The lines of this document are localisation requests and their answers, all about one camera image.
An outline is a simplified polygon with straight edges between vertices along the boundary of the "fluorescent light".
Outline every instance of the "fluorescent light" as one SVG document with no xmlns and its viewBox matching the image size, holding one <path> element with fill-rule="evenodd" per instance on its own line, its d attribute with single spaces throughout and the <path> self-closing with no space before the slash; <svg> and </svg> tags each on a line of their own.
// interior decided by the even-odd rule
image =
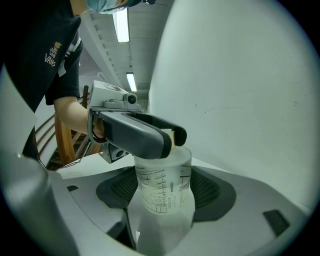
<svg viewBox="0 0 320 256">
<path fill-rule="evenodd" d="M 112 14 L 113 24 L 116 37 L 119 43 L 129 42 L 129 27 L 128 27 L 128 11 L 127 9 L 117 11 Z"/>
<path fill-rule="evenodd" d="M 131 91 L 136 92 L 137 87 L 136 87 L 134 74 L 133 73 L 126 73 L 126 78 L 128 79 Z"/>
</svg>

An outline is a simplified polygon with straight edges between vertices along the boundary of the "measuring cup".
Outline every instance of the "measuring cup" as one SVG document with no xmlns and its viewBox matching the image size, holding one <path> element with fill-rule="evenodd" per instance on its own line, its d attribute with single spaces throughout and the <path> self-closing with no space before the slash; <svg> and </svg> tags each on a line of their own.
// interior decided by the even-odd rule
<svg viewBox="0 0 320 256">
<path fill-rule="evenodd" d="M 191 158 L 183 146 L 173 148 L 164 159 L 134 157 L 142 201 L 150 212 L 170 215 L 180 210 L 189 192 Z"/>
</svg>

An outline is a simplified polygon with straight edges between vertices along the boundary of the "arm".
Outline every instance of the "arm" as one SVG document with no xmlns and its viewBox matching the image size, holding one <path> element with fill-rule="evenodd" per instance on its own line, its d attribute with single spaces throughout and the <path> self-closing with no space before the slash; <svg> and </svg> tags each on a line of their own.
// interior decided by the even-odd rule
<svg viewBox="0 0 320 256">
<path fill-rule="evenodd" d="M 68 96 L 54 100 L 54 109 L 58 118 L 70 129 L 88 134 L 88 111 L 79 104 L 76 97 Z M 102 119 L 94 121 L 94 133 L 104 137 L 104 125 Z"/>
</svg>

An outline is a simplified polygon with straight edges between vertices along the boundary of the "black t-shirt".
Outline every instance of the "black t-shirt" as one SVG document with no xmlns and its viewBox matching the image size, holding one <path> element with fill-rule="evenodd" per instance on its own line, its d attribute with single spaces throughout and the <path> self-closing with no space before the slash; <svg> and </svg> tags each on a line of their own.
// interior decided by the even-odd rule
<svg viewBox="0 0 320 256">
<path fill-rule="evenodd" d="M 70 0 L 28 3 L 19 14 L 19 27 L 5 26 L 2 52 L 7 71 L 23 99 L 35 112 L 44 96 L 47 105 L 62 97 L 79 97 L 81 19 L 74 17 Z M 35 157 L 31 143 L 30 136 L 24 153 Z"/>
</svg>

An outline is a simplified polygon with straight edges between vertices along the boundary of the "white wall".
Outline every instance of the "white wall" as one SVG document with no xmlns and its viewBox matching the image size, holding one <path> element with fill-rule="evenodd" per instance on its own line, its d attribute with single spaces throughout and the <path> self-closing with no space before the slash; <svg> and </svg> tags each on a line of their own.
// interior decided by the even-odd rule
<svg viewBox="0 0 320 256">
<path fill-rule="evenodd" d="M 195 158 L 313 208 L 319 190 L 320 65 L 276 2 L 175 0 L 150 112 L 186 128 Z"/>
</svg>

